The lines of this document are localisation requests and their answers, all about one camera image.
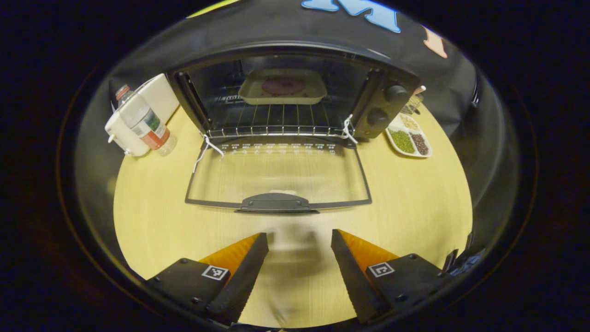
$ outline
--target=wooden table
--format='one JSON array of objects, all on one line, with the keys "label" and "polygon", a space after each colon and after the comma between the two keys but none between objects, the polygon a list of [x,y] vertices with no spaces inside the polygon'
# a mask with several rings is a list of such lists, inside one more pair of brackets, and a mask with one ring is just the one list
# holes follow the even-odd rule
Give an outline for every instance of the wooden table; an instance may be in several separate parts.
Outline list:
[{"label": "wooden table", "polygon": [[433,155],[408,158],[385,134],[358,145],[373,203],[305,216],[238,214],[185,203],[202,138],[182,108],[168,128],[178,138],[166,157],[126,156],[114,196],[121,250],[148,279],[181,257],[195,261],[258,232],[267,232],[264,261],[241,323],[311,327],[356,316],[330,248],[332,229],[370,241],[398,256],[417,253],[439,268],[461,253],[471,232],[467,180],[450,141],[421,105],[413,118]]}]

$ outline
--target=white tray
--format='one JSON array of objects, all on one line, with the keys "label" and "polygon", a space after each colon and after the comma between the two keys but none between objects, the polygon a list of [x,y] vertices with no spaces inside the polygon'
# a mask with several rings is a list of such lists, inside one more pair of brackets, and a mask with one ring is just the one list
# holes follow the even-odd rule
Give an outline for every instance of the white tray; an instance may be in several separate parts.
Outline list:
[{"label": "white tray", "polygon": [[[262,89],[262,84],[272,77],[291,77],[302,80],[303,90],[292,95],[271,95]],[[262,69],[253,71],[247,77],[238,95],[250,105],[299,104],[313,105],[327,95],[322,78],[313,70],[307,69]]]},{"label": "white tray", "polygon": [[[407,116],[407,115],[403,115],[403,114],[398,114],[398,116],[396,116],[394,118],[394,120],[389,124],[389,126],[387,127],[387,129],[385,130],[385,134],[387,135],[387,138],[389,138],[389,142],[391,143],[391,145],[394,147],[394,149],[396,151],[398,151],[399,153],[403,154],[403,155],[409,155],[410,157],[418,157],[418,158],[426,158],[426,157],[430,157],[432,156],[432,147],[430,146],[430,143],[428,142],[428,138],[426,137],[426,135],[424,134],[424,132],[421,130],[420,125],[418,125],[418,122],[414,119],[412,119],[418,129],[418,131],[413,130],[413,129],[409,129],[406,126],[404,126],[403,121],[401,120],[400,116]],[[393,137],[391,137],[391,134],[389,133],[389,130],[392,131],[403,131],[406,134],[408,134],[408,136],[410,134],[420,134],[422,135],[422,137],[424,137],[424,143],[426,144],[426,146],[428,147],[428,154],[422,155],[420,154],[420,152],[418,152],[418,149],[416,148],[416,144],[414,143],[414,140],[412,139],[412,136],[409,136],[409,140],[412,142],[412,146],[414,147],[414,153],[407,153],[405,151],[402,151],[402,149],[398,148],[397,145],[395,145],[394,139]]]}]

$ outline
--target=plastic bottle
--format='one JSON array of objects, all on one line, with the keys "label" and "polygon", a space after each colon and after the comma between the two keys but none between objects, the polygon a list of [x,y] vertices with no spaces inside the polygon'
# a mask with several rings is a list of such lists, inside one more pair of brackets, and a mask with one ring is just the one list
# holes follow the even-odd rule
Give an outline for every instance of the plastic bottle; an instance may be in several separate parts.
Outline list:
[{"label": "plastic bottle", "polygon": [[176,146],[176,138],[160,121],[141,95],[124,85],[116,93],[117,110],[121,119],[147,146],[161,156],[168,155]]}]

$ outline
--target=seeds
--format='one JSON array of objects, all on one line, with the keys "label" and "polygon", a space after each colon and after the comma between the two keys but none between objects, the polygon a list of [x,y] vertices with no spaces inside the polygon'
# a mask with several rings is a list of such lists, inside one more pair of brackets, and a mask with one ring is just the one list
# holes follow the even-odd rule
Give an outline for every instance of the seeds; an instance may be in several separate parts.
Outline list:
[{"label": "seeds", "polygon": [[408,134],[402,131],[394,132],[392,130],[389,130],[389,133],[391,134],[391,138],[394,139],[395,145],[397,145],[401,151],[407,152],[409,154],[413,154],[416,151],[412,145],[412,141],[409,140]]},{"label": "seeds", "polygon": [[418,152],[420,152],[421,155],[427,155],[428,154],[428,147],[426,146],[426,143],[424,142],[424,137],[422,137],[422,135],[420,134],[410,134],[412,136],[412,139],[414,140],[414,144],[416,145],[416,149],[418,149]]},{"label": "seeds", "polygon": [[406,128],[413,129],[415,131],[419,130],[418,125],[416,124],[416,122],[414,122],[414,120],[412,120],[409,117],[404,116],[404,115],[401,115],[400,117],[402,118],[402,121],[404,123],[404,126],[406,126]]}]

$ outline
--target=oven knob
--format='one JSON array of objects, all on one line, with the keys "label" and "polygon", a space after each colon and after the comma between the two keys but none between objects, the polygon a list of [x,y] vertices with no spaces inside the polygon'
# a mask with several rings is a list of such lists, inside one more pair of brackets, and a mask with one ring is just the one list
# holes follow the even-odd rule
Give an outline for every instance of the oven knob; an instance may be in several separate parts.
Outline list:
[{"label": "oven knob", "polygon": [[409,100],[409,93],[401,85],[393,85],[385,90],[385,100],[396,108],[402,108]]},{"label": "oven knob", "polygon": [[367,123],[373,127],[387,127],[387,125],[390,123],[390,120],[389,116],[384,110],[380,108],[373,108],[367,115]]}]

